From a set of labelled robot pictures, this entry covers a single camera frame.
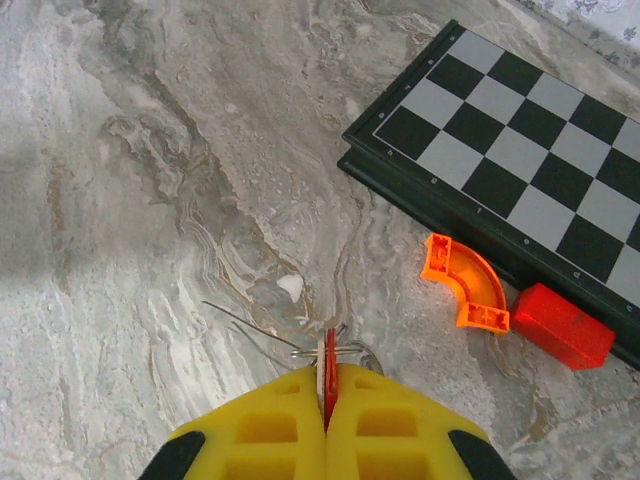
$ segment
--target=red rectangular block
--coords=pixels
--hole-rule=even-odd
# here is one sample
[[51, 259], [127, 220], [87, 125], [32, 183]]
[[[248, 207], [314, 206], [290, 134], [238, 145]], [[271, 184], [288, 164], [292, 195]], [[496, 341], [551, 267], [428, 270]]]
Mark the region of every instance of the red rectangular block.
[[521, 293], [511, 321], [516, 332], [572, 370], [601, 367], [615, 340], [612, 330], [542, 284]]

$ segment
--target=yellow robot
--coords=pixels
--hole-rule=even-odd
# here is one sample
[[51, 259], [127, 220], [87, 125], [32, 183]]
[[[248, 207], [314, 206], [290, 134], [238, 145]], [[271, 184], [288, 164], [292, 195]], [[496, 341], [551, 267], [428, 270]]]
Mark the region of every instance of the yellow robot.
[[358, 365], [300, 368], [178, 428], [139, 480], [516, 480], [480, 427]]

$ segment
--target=white square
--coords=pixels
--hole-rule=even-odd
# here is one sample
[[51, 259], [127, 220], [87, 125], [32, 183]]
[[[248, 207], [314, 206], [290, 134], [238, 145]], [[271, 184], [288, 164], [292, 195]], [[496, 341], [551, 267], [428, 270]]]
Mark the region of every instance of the white square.
[[626, 242], [640, 215], [640, 205], [599, 180], [594, 180], [578, 207], [578, 214]]
[[418, 165], [461, 190], [481, 161], [481, 153], [441, 131], [422, 152]]
[[602, 140], [571, 123], [564, 126], [551, 147], [551, 152], [592, 177], [597, 175], [610, 150]]
[[488, 73], [504, 50], [467, 30], [453, 44], [448, 53], [476, 70]]
[[401, 105], [438, 128], [444, 128], [464, 101], [425, 78], [411, 90]]
[[491, 77], [484, 77], [467, 98], [467, 103], [495, 118], [503, 124], [518, 111], [524, 97], [518, 92], [496, 82]]
[[607, 286], [628, 300], [636, 307], [640, 307], [640, 252], [629, 245], [624, 245], [616, 262]]
[[627, 118], [613, 142], [613, 148], [640, 162], [640, 125]]
[[560, 202], [528, 185], [507, 222], [543, 247], [555, 251], [574, 216]]
[[546, 148], [506, 127], [493, 142], [486, 157], [525, 182], [530, 182], [548, 153]]
[[571, 118], [583, 97], [584, 93], [548, 73], [542, 74], [527, 95], [532, 102], [565, 120]]

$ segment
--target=orange track piece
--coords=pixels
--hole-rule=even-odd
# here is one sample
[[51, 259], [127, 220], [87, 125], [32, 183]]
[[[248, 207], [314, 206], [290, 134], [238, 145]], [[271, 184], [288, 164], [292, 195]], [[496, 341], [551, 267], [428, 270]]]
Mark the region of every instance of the orange track piece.
[[433, 233], [426, 241], [427, 260], [420, 275], [444, 283], [458, 299], [457, 327], [509, 332], [509, 312], [500, 279], [491, 265], [451, 237]]

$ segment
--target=metal wire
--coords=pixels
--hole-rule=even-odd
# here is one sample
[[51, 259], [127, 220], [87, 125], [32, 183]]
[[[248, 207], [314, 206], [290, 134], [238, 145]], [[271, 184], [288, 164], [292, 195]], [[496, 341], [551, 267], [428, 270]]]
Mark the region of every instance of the metal wire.
[[[261, 329], [260, 327], [257, 327], [253, 324], [251, 324], [249, 321], [239, 317], [238, 315], [236, 315], [233, 312], [230, 312], [229, 310], [222, 308], [214, 303], [208, 302], [206, 300], [203, 300], [202, 303], [204, 303], [205, 305], [209, 305], [210, 307], [215, 308], [216, 310], [219, 310], [223, 313], [226, 313], [227, 315], [229, 315], [230, 317], [232, 317], [233, 319], [235, 319], [236, 321], [240, 322], [242, 325], [251, 328], [252, 330], [255, 330], [256, 332], [259, 332], [269, 338], [272, 338], [273, 340], [277, 340], [281, 343], [284, 343], [285, 345], [288, 345], [289, 347], [293, 348], [294, 350], [289, 354], [292, 358], [313, 358], [314, 360], [311, 362], [311, 366], [315, 366], [317, 363], [317, 359], [318, 359], [318, 349], [317, 348], [309, 348], [309, 349], [303, 349], [301, 347], [299, 347], [298, 345], [296, 345], [293, 342], [290, 342], [289, 340], [286, 340], [284, 338], [278, 337], [277, 335], [274, 335], [272, 333], [267, 332], [266, 330]], [[238, 325], [237, 323], [233, 322], [233, 324], [235, 325], [235, 327], [247, 338], [249, 338], [252, 343], [254, 343], [254, 346], [257, 346], [257, 344], [251, 339], [251, 337], [249, 337], [249, 335], [247, 334], [247, 332], [245, 332], [240, 325]], [[340, 336], [342, 336], [346, 331], [347, 331], [348, 327], [345, 323], [340, 324], [337, 328], [336, 328], [336, 339], [339, 339]], [[267, 357], [269, 357], [269, 355], [262, 350], [261, 348], [259, 348], [259, 350], [265, 354]], [[337, 346], [335, 349], [336, 355], [358, 355], [358, 354], [364, 354], [363, 357], [360, 359], [360, 366], [365, 367], [369, 370], [371, 370], [372, 372], [378, 373], [380, 375], [384, 375], [384, 371], [382, 369], [382, 364], [380, 363], [380, 361], [378, 360], [378, 357], [376, 357], [375, 353], [373, 353], [373, 350], [371, 350], [371, 348], [364, 342], [360, 341], [360, 340], [350, 340], [348, 341], [345, 345], [343, 346]]]
[[289, 366], [289, 365], [285, 365], [283, 362], [281, 362], [280, 360], [278, 360], [276, 357], [274, 357], [273, 355], [271, 355], [269, 352], [267, 352], [264, 348], [262, 348], [260, 345], [258, 345], [258, 342], [256, 342], [251, 335], [249, 335], [249, 333], [242, 328], [239, 324], [237, 324], [236, 322], [233, 322], [233, 326], [236, 327], [238, 329], [238, 332], [240, 332], [242, 335], [244, 335], [244, 337], [251, 342], [251, 344], [253, 345], [253, 347], [258, 350], [258, 352], [260, 352], [262, 355], [264, 355], [265, 357], [267, 357], [269, 360], [271, 360], [273, 363], [275, 363], [276, 365], [278, 365], [279, 367], [284, 368], [285, 370], [293, 370], [293, 367]]
[[229, 310], [226, 310], [226, 309], [224, 309], [222, 307], [219, 307], [218, 305], [215, 305], [215, 304], [213, 304], [211, 302], [207, 302], [206, 300], [203, 300], [202, 303], [204, 303], [205, 305], [209, 305], [210, 307], [213, 307], [216, 310], [220, 310], [223, 313], [226, 313], [227, 315], [235, 318], [237, 321], [242, 323], [244, 326], [252, 328], [256, 332], [260, 332], [261, 334], [266, 335], [269, 338], [273, 338], [274, 340], [278, 340], [279, 342], [282, 342], [282, 343], [284, 343], [286, 345], [289, 345], [290, 347], [295, 348], [296, 350], [302, 350], [302, 348], [299, 347], [298, 345], [296, 345], [295, 343], [290, 342], [289, 340], [285, 340], [284, 338], [280, 338], [277, 335], [273, 335], [272, 333], [269, 333], [266, 330], [262, 330], [260, 327], [256, 327], [255, 325], [252, 325], [248, 321], [244, 320], [243, 318], [240, 318], [238, 315], [236, 315], [235, 313], [230, 312]]

